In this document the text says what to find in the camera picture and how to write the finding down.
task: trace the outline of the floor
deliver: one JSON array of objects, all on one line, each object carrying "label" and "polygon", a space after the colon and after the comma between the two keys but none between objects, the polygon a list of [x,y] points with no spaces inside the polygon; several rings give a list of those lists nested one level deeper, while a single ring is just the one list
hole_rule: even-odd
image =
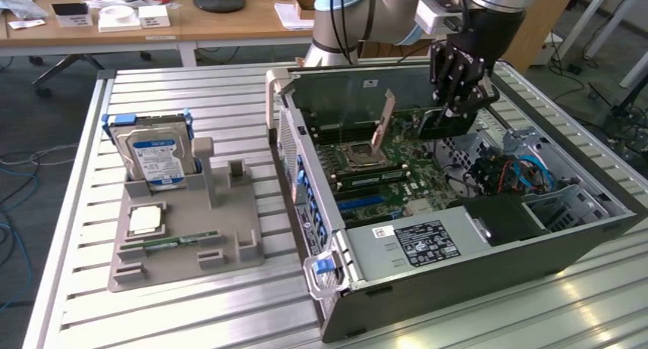
[{"label": "floor", "polygon": [[[581,13],[582,6],[574,11],[563,13],[555,27],[558,36],[566,35]],[[601,17],[595,17],[590,22],[570,53],[562,60],[563,66],[569,63],[581,64],[579,47],[602,20]],[[601,83],[611,93],[619,92],[621,88],[617,87],[617,83],[646,49],[648,40],[643,36],[621,27],[617,28],[595,57],[599,69],[594,70],[582,64],[582,73],[577,78],[583,83]],[[289,61],[294,56],[302,56],[305,50],[306,46],[277,46],[273,47],[273,52],[269,47],[250,47],[238,49],[234,54],[234,48],[227,48],[217,52],[203,52],[199,65],[218,64],[218,62],[227,61],[231,56],[229,62],[238,64]],[[95,58],[105,68],[111,69],[179,66],[177,52],[157,51],[151,52],[151,55],[150,62],[139,60],[135,52],[97,55]],[[43,57],[45,65],[54,64],[59,58]],[[7,61],[7,58],[0,58],[0,67]],[[26,58],[18,57],[7,69],[0,72],[0,95],[3,100],[0,106],[0,154],[35,151],[55,145],[75,143],[81,135],[86,105],[94,85],[94,69],[85,62],[75,64],[47,82],[46,86],[51,89],[53,97],[38,99],[33,94],[30,82],[42,70],[43,67],[30,65]],[[531,68],[526,76],[549,97],[554,97],[577,86],[575,82],[557,76],[546,68]],[[587,99],[587,93],[587,89],[579,90],[561,97],[559,103],[575,116],[593,121],[595,113],[590,111],[601,110],[602,105],[601,100]],[[648,94],[643,92],[641,94],[641,104],[643,105],[646,97]],[[73,150],[66,149],[43,158],[43,162],[62,160],[70,156],[73,156]],[[642,164],[645,163],[637,162],[637,168],[641,169]],[[11,170],[30,172],[33,167],[33,165],[21,165]],[[0,349],[19,347],[22,343],[70,168],[70,163],[41,167],[38,190],[23,204],[7,212],[10,224],[22,235],[34,278],[30,289],[19,297],[18,304],[0,312]],[[1,197],[25,181],[23,178],[0,174]],[[0,246],[0,259],[6,254],[6,247],[7,244]],[[6,302],[19,291],[25,276],[25,264],[15,251],[6,264],[0,267],[0,302]]]}]

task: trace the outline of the aluminum table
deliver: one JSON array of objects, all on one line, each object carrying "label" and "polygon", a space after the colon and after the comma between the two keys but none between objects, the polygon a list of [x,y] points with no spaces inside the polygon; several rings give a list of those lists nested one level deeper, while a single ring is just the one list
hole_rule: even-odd
[{"label": "aluminum table", "polygon": [[[642,222],[555,275],[333,344],[318,341],[265,136],[265,77],[282,64],[118,71],[97,80],[25,348],[637,347],[648,343],[648,228]],[[648,183],[505,65],[497,73],[593,161],[648,204]],[[221,275],[106,291],[123,167],[99,115],[189,108],[211,137],[211,165],[251,167],[266,262]],[[511,127],[527,125],[502,99]],[[481,122],[490,123],[483,114]]]}]

